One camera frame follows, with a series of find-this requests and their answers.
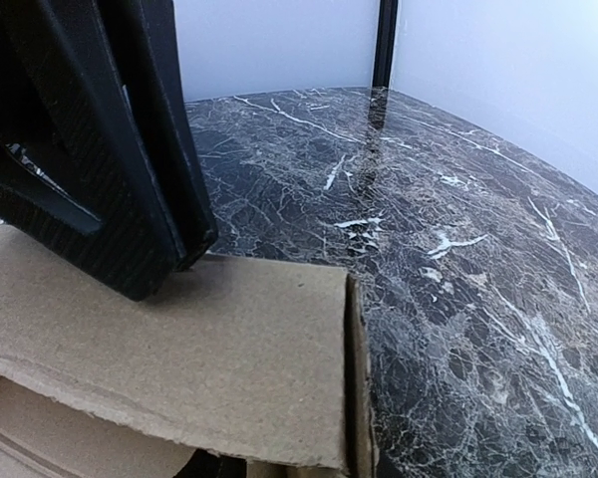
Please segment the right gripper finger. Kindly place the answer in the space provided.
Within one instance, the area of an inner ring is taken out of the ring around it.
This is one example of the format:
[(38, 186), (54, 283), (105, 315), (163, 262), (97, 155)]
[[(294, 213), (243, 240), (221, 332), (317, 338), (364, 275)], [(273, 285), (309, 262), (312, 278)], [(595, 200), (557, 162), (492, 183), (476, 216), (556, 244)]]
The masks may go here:
[(141, 301), (216, 241), (169, 1), (0, 1), (0, 219)]

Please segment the brown cardboard box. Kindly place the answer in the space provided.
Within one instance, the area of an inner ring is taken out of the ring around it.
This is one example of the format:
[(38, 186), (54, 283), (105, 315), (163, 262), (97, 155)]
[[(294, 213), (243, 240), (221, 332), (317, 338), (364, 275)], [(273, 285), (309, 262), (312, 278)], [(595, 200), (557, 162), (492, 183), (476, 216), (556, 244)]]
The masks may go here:
[(345, 269), (208, 255), (132, 302), (0, 225), (0, 477), (372, 477)]

